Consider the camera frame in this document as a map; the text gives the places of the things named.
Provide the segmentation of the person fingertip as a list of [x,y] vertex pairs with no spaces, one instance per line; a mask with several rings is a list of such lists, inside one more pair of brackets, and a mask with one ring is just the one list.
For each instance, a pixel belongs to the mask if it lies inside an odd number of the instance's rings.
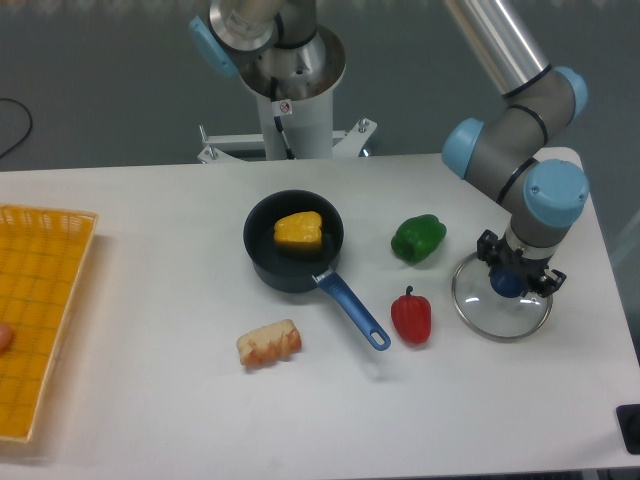
[[13,340],[14,330],[8,323],[0,323],[0,352],[6,351]]

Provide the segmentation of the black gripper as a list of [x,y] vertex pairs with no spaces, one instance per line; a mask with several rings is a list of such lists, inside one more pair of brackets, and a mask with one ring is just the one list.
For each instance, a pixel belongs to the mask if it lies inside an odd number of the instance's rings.
[[528,294],[547,298],[557,292],[567,276],[547,265],[551,255],[541,258],[526,257],[527,252],[512,249],[505,239],[493,231],[485,230],[477,240],[477,259],[494,275],[495,288],[524,288],[522,296]]

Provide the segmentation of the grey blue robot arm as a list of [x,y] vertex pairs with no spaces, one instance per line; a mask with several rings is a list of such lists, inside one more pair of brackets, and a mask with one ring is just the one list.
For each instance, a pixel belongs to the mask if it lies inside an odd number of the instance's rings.
[[[447,9],[506,109],[462,121],[443,163],[511,216],[502,236],[484,233],[477,256],[504,297],[548,297],[564,282],[549,261],[589,195],[584,172],[537,152],[584,109],[588,89],[573,70],[549,63],[507,1],[450,1]],[[333,90],[346,65],[339,39],[317,21],[312,1],[214,1],[190,21],[192,41],[219,74],[254,94],[268,159],[331,158]]]

